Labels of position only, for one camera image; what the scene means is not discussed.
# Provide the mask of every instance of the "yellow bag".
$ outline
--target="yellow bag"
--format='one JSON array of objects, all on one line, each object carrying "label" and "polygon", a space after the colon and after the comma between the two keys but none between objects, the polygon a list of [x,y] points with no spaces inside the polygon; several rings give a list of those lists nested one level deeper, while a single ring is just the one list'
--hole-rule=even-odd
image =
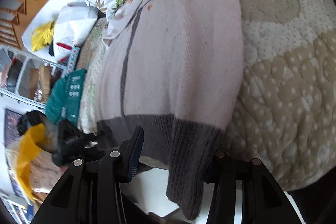
[{"label": "yellow bag", "polygon": [[31,34],[31,50],[36,52],[50,45],[53,41],[54,29],[55,20],[36,28]]},{"label": "yellow bag", "polygon": [[45,129],[43,123],[29,128],[6,149],[15,179],[31,201],[35,200],[33,191],[49,193],[62,175],[60,168],[53,163],[51,153],[39,147],[48,142]]}]

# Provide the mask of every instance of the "polka dot fabric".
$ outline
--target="polka dot fabric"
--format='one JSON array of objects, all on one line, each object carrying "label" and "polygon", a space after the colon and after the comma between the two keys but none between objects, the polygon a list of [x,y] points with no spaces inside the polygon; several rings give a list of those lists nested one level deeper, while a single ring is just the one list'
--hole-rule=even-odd
[{"label": "polka dot fabric", "polygon": [[240,0],[245,71],[222,150],[260,158],[284,190],[336,166],[336,6]]}]

